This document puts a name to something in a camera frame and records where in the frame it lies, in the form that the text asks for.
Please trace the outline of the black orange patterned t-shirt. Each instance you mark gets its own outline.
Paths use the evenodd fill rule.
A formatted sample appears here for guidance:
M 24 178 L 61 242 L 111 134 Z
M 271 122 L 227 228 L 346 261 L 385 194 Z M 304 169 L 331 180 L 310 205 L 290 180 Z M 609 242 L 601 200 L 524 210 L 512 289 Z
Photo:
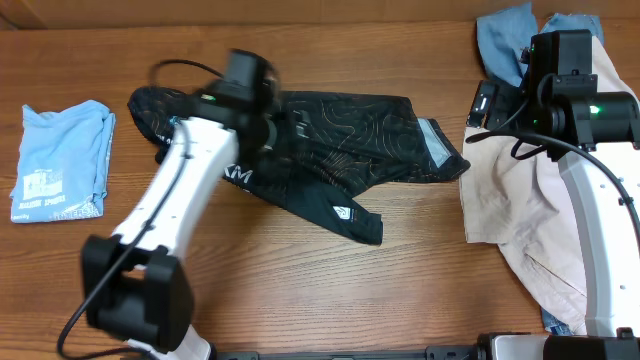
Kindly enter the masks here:
M 128 108 L 163 152 L 176 123 L 190 116 L 235 130 L 240 155 L 225 180 L 366 245 L 382 243 L 384 225 L 357 196 L 387 182 L 450 182 L 470 167 L 438 123 L 417 117 L 406 97 L 284 91 L 271 102 L 145 86 L 132 93 Z

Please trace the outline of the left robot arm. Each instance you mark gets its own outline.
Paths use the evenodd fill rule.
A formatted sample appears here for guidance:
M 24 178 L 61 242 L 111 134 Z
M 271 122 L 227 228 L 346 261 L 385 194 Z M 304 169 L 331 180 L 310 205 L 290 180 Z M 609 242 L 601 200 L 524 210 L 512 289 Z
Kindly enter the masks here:
M 125 341 L 113 354 L 141 359 L 214 359 L 193 326 L 195 297 L 183 261 L 193 231 L 226 168 L 269 150 L 277 137 L 268 112 L 278 75 L 263 57 L 231 51 L 224 73 L 171 101 L 151 84 L 147 103 L 166 106 L 149 134 L 169 129 L 166 155 L 129 216 L 110 237 L 81 251 L 85 299 L 61 331 L 59 354 L 80 318 Z

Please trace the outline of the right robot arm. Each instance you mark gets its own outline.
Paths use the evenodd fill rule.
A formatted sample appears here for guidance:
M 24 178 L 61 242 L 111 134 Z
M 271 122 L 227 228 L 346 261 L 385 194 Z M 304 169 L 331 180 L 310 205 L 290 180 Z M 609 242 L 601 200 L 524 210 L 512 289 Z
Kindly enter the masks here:
M 639 356 L 639 105 L 601 92 L 588 30 L 532 37 L 525 104 L 488 118 L 470 143 L 514 137 L 559 166 L 574 210 L 587 285 L 586 333 L 489 333 L 473 359 L 636 359 Z

